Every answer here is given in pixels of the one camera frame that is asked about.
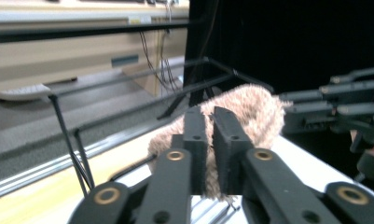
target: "metal rod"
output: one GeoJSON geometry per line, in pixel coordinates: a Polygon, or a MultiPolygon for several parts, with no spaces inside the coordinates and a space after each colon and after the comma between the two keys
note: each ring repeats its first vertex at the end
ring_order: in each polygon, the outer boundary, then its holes
{"type": "Polygon", "coordinates": [[[73,147],[71,146],[70,137],[68,135],[67,129],[66,129],[65,124],[64,124],[64,119],[62,117],[62,111],[61,111],[60,106],[59,106],[58,98],[57,98],[56,95],[50,95],[48,98],[52,102],[53,108],[55,109],[56,116],[58,117],[58,121],[59,121],[59,124],[60,124],[61,129],[62,129],[62,134],[63,134],[65,143],[66,143],[67,148],[68,148],[68,152],[70,154],[70,157],[71,157],[71,160],[73,162],[74,168],[76,169],[76,176],[78,177],[79,185],[82,188],[82,192],[84,193],[84,197],[87,197],[88,193],[87,193],[87,190],[85,188],[85,184],[82,180],[82,174],[78,171],[78,168],[77,168],[77,165],[79,164],[79,161],[76,161],[76,154],[74,154],[73,147]]]}
{"type": "Polygon", "coordinates": [[[139,110],[144,109],[144,108],[148,108],[152,105],[164,102],[164,101],[169,100],[173,97],[182,97],[183,98],[186,94],[188,94],[192,91],[202,90],[202,89],[206,88],[207,86],[215,85],[217,83],[224,82],[224,81],[229,80],[231,78],[233,78],[232,75],[223,75],[221,77],[216,77],[216,78],[209,79],[208,81],[206,81],[204,83],[197,83],[197,84],[194,84],[194,85],[190,85],[190,86],[185,87],[182,91],[180,91],[178,93],[175,93],[173,95],[165,96],[165,97],[163,97],[159,100],[156,100],[156,101],[144,104],[144,105],[136,106],[132,109],[122,111],[121,113],[118,113],[116,115],[113,115],[113,116],[110,116],[110,117],[107,117],[107,118],[104,118],[104,119],[95,120],[94,122],[84,124],[83,126],[79,127],[78,129],[79,129],[80,132],[83,132],[83,131],[85,131],[85,130],[93,127],[93,126],[100,125],[100,124],[108,122],[112,119],[117,119],[121,116],[125,116],[125,115],[128,115],[130,113],[134,113],[134,112],[139,111],[139,110]]]}
{"type": "Polygon", "coordinates": [[[142,161],[138,161],[137,163],[129,166],[128,168],[126,168],[125,170],[122,170],[116,174],[114,174],[111,178],[110,178],[110,181],[116,181],[117,179],[123,177],[124,175],[130,173],[131,171],[134,171],[135,169],[141,167],[142,165],[146,164],[147,162],[150,162],[150,161],[153,161],[154,159],[156,159],[157,156],[156,155],[150,155],[148,156],[147,158],[143,159],[142,161]]]}
{"type": "Polygon", "coordinates": [[[116,27],[83,27],[83,28],[45,28],[45,29],[14,29],[0,30],[0,43],[22,42],[33,40],[61,39],[91,35],[112,35],[120,33],[144,32],[152,30],[167,30],[189,28],[200,24],[196,21],[172,21],[152,24],[120,25],[116,27]]]}
{"type": "Polygon", "coordinates": [[[84,168],[87,174],[88,186],[90,189],[94,189],[95,187],[94,179],[93,179],[93,175],[90,170],[87,153],[82,144],[81,136],[79,135],[79,129],[76,129],[76,131],[74,132],[74,137],[76,138],[76,144],[78,145],[79,155],[81,156],[82,164],[84,165],[84,168]]]}
{"type": "MultiPolygon", "coordinates": [[[[178,63],[178,64],[171,65],[170,68],[174,69],[174,68],[179,68],[179,67],[190,67],[190,66],[193,66],[193,65],[200,65],[200,64],[203,64],[203,63],[207,63],[207,61],[202,60],[202,59],[190,60],[190,61],[187,61],[185,63],[178,63]]],[[[137,79],[137,78],[140,78],[140,77],[148,77],[148,76],[151,76],[153,74],[156,74],[156,73],[160,72],[161,70],[162,70],[161,68],[158,68],[158,69],[155,69],[155,70],[145,70],[145,71],[142,71],[140,73],[136,73],[133,76],[120,77],[118,80],[110,80],[110,81],[102,82],[102,83],[99,83],[99,84],[94,84],[94,85],[79,88],[79,89],[57,92],[56,95],[58,96],[58,98],[60,98],[60,97],[70,95],[70,94],[74,94],[74,93],[81,92],[81,91],[88,91],[90,89],[101,88],[101,87],[105,87],[105,86],[109,86],[109,85],[115,85],[115,84],[122,83],[122,82],[125,82],[125,81],[131,81],[131,80],[134,80],[134,79],[137,79]]]]}
{"type": "Polygon", "coordinates": [[[256,83],[262,87],[264,87],[265,89],[267,89],[268,91],[270,91],[271,93],[274,93],[274,88],[263,82],[263,81],[260,81],[256,78],[253,78],[253,77],[249,77],[241,72],[238,72],[236,71],[235,69],[231,68],[231,67],[228,67],[222,63],[219,63],[218,61],[214,60],[214,59],[211,59],[211,58],[207,58],[207,60],[210,62],[210,64],[216,66],[217,68],[227,72],[227,73],[230,73],[230,74],[233,74],[235,77],[241,79],[241,80],[244,80],[246,82],[249,82],[249,83],[256,83]]]}

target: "cable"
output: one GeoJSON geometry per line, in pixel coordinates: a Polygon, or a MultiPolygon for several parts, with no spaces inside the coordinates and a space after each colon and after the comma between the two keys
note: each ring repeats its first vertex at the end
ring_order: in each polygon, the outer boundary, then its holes
{"type": "Polygon", "coordinates": [[[144,34],[144,32],[140,32],[140,37],[141,37],[141,41],[143,43],[144,55],[146,57],[146,61],[148,63],[148,67],[154,73],[155,77],[160,82],[160,85],[162,85],[163,87],[165,87],[165,84],[162,82],[162,80],[160,80],[160,78],[158,77],[157,72],[154,69],[154,66],[152,65],[151,61],[149,60],[149,57],[148,57],[148,47],[146,46],[146,40],[145,40],[145,34],[144,34]]]}

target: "screw hole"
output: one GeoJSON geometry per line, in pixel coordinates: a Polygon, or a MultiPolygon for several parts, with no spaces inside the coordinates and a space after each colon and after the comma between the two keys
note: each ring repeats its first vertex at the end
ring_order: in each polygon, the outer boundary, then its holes
{"type": "Polygon", "coordinates": [[[361,199],[361,196],[359,196],[358,194],[350,190],[344,190],[344,194],[347,195],[347,197],[355,199],[355,200],[361,199]]]}
{"type": "Polygon", "coordinates": [[[302,217],[309,223],[320,223],[320,217],[312,211],[303,211],[302,217]]]}
{"type": "Polygon", "coordinates": [[[271,160],[272,156],[269,152],[266,151],[258,151],[255,153],[255,157],[262,161],[269,161],[271,160]]]}
{"type": "Polygon", "coordinates": [[[167,159],[171,161],[181,161],[184,158],[184,153],[180,151],[172,151],[167,154],[167,159]]]}
{"type": "Polygon", "coordinates": [[[154,215],[154,222],[158,224],[167,223],[170,220],[170,214],[165,211],[157,212],[154,215]]]}

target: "black metal frame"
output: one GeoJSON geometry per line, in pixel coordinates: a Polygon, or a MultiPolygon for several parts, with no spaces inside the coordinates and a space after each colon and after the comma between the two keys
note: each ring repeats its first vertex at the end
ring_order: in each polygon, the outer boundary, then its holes
{"type": "MultiPolygon", "coordinates": [[[[83,145],[83,141],[82,141],[82,138],[81,138],[81,133],[86,131],[87,129],[94,128],[97,125],[100,125],[102,123],[108,122],[108,121],[113,120],[113,119],[120,118],[120,117],[125,116],[127,114],[130,114],[132,112],[142,110],[144,108],[149,108],[150,106],[152,106],[154,104],[164,102],[166,100],[170,100],[174,97],[176,97],[177,99],[182,99],[189,93],[192,93],[194,91],[201,91],[201,90],[209,89],[216,84],[219,84],[221,82],[230,80],[232,78],[239,78],[239,79],[242,79],[242,80],[250,82],[250,83],[256,83],[256,84],[259,84],[263,87],[266,87],[269,91],[272,90],[272,87],[269,86],[268,84],[262,83],[259,80],[251,78],[251,77],[249,77],[249,76],[247,76],[243,73],[240,73],[240,72],[238,72],[234,69],[231,69],[231,68],[225,66],[224,64],[221,64],[221,63],[219,63],[215,60],[212,60],[212,59],[209,59],[209,58],[206,58],[206,57],[204,57],[203,59],[200,59],[200,60],[192,60],[190,62],[175,64],[175,65],[171,66],[171,68],[172,69],[176,68],[176,67],[188,68],[188,67],[197,67],[197,66],[212,66],[212,67],[218,69],[219,71],[223,72],[224,75],[218,76],[216,78],[203,80],[200,83],[191,84],[189,86],[184,87],[180,92],[175,92],[174,94],[165,96],[165,97],[163,97],[161,99],[158,99],[156,101],[153,101],[151,103],[144,104],[144,105],[139,105],[139,106],[137,106],[135,108],[132,108],[132,109],[129,109],[127,111],[117,113],[117,114],[115,114],[111,117],[95,120],[95,121],[92,121],[90,123],[84,124],[84,125],[76,128],[74,131],[72,131],[72,135],[76,139],[77,150],[78,150],[79,155],[80,155],[80,160],[78,159],[78,156],[74,152],[74,149],[73,149],[73,146],[72,146],[72,143],[71,143],[71,138],[70,138],[70,131],[66,127],[66,123],[65,123],[63,115],[62,115],[61,106],[59,104],[59,99],[63,96],[68,96],[68,95],[78,93],[78,92],[82,92],[82,91],[87,91],[87,90],[91,90],[91,89],[95,89],[95,88],[102,88],[102,87],[106,87],[106,86],[109,86],[109,85],[115,85],[115,84],[118,84],[118,83],[121,83],[121,82],[131,81],[131,80],[134,80],[134,79],[139,78],[139,77],[152,76],[153,74],[156,74],[156,73],[160,72],[161,69],[156,69],[154,71],[145,70],[145,71],[142,71],[142,72],[137,73],[137,74],[132,75],[132,76],[121,77],[120,79],[118,79],[116,81],[111,80],[111,81],[106,81],[106,82],[103,82],[103,83],[87,86],[87,87],[80,88],[80,89],[54,93],[54,94],[51,94],[48,97],[53,104],[56,116],[58,118],[61,130],[62,130],[62,135],[63,135],[64,141],[65,141],[67,149],[68,149],[68,153],[69,153],[70,158],[71,158],[71,160],[73,162],[73,165],[75,167],[76,175],[77,175],[79,184],[82,188],[82,191],[84,193],[84,196],[88,195],[88,191],[86,189],[86,186],[89,189],[93,189],[95,187],[93,175],[91,173],[89,162],[88,162],[88,157],[86,155],[85,148],[84,148],[84,145],[83,145]]],[[[168,119],[165,119],[165,118],[168,118],[173,113],[173,110],[175,109],[175,107],[173,105],[171,105],[170,108],[167,111],[164,112],[164,115],[162,115],[158,118],[158,119],[163,119],[164,122],[162,122],[162,125],[166,124],[169,121],[168,119]]],[[[158,128],[158,127],[148,128],[148,129],[145,130],[145,132],[147,133],[147,132],[153,131],[155,128],[158,128]]]]}

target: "brown fuzzy object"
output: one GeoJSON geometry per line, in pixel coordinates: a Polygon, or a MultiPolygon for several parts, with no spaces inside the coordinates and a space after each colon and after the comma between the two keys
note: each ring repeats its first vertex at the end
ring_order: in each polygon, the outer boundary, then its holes
{"type": "MultiPolygon", "coordinates": [[[[205,116],[206,135],[209,147],[207,148],[206,162],[206,188],[204,195],[207,198],[228,199],[221,195],[217,177],[213,144],[213,121],[210,115],[214,113],[215,106],[221,106],[233,111],[241,123],[245,133],[250,137],[255,147],[271,148],[273,140],[280,133],[284,125],[284,107],[289,103],[282,102],[278,97],[257,85],[247,84],[213,98],[201,104],[201,113],[205,116]]],[[[183,133],[184,116],[173,123],[161,128],[159,134],[151,139],[148,147],[150,154],[159,155],[169,149],[172,135],[183,133]]]]}

